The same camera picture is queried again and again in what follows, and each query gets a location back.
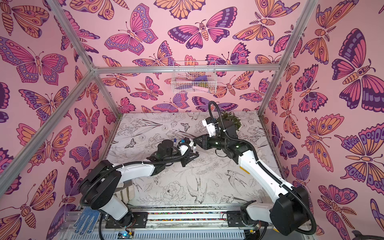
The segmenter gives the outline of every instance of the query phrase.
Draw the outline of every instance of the glove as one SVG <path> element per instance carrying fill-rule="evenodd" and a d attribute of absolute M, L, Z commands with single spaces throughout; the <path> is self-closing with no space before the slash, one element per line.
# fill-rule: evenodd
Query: glove
<path fill-rule="evenodd" d="M 85 231 L 87 234 L 91 234 L 95 228 L 96 222 L 99 218 L 100 212 L 97 210 L 91 209 L 91 207 L 85 207 L 83 212 L 80 214 L 80 217 L 73 225 L 73 228 L 76 230 L 75 233 L 80 232 L 80 236 L 84 235 Z"/>

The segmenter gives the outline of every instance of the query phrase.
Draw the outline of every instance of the floral tablecloth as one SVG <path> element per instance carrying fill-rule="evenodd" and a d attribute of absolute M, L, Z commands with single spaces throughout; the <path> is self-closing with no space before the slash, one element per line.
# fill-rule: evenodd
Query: floral tablecloth
<path fill-rule="evenodd" d="M 275 158 L 256 112 L 235 112 L 241 119 L 239 139 L 250 141 L 258 156 L 280 175 Z M 194 138 L 206 133 L 202 120 L 209 113 L 129 113 L 120 122 L 109 150 L 111 163 L 146 160 L 164 139 Z M 218 150 L 203 150 L 200 156 L 182 167 L 180 163 L 166 167 L 152 177 L 134 179 L 132 205 L 186 205 L 244 203 L 250 200 L 269 202 L 261 185 L 235 162 Z"/>

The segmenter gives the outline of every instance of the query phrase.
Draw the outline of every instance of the wire basket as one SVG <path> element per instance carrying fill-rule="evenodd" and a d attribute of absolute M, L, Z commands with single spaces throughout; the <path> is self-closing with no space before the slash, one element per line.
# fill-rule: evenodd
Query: wire basket
<path fill-rule="evenodd" d="M 174 61 L 170 83 L 173 93 L 216 93 L 215 61 L 194 61 L 196 65 L 188 67 L 185 63 L 186 61 Z"/>

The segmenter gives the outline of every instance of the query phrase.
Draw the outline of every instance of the white wire basket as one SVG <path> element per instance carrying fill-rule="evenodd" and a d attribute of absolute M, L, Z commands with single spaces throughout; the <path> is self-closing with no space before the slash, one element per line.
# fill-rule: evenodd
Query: white wire basket
<path fill-rule="evenodd" d="M 172 92 L 216 93 L 216 62 L 194 61 L 195 65 L 185 66 L 186 62 L 174 61 L 170 83 Z"/>

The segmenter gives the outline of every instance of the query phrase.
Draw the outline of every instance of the bird drawing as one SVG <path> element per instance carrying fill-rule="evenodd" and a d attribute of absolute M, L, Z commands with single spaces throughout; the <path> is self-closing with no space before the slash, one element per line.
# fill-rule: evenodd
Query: bird drawing
<path fill-rule="evenodd" d="M 245 187 L 245 185 L 247 185 L 243 180 L 238 178 L 238 175 L 241 175 L 243 177 L 244 177 L 244 175 L 242 175 L 238 172 L 232 171 L 232 170 L 227 170 L 227 172 L 225 174 L 227 176 L 229 176 L 228 181 L 231 184 L 231 186 L 236 190 L 236 192 L 239 193 L 239 191 L 236 189 L 235 180 L 237 180 L 239 183 L 241 183 L 243 185 L 243 187 Z"/>
<path fill-rule="evenodd" d="M 205 191 L 203 192 L 202 189 L 201 189 L 201 180 L 200 180 L 200 177 L 199 179 L 197 180 L 196 178 L 196 183 L 197 183 L 197 190 L 193 189 L 189 184 L 188 184 L 188 181 L 187 182 L 187 188 L 188 188 L 188 192 L 189 194 L 192 196 L 192 197 L 195 197 L 195 204 L 202 204 L 204 202 L 204 199 L 205 199 L 205 195 L 207 194 L 207 187 L 208 185 L 205 184 Z"/>

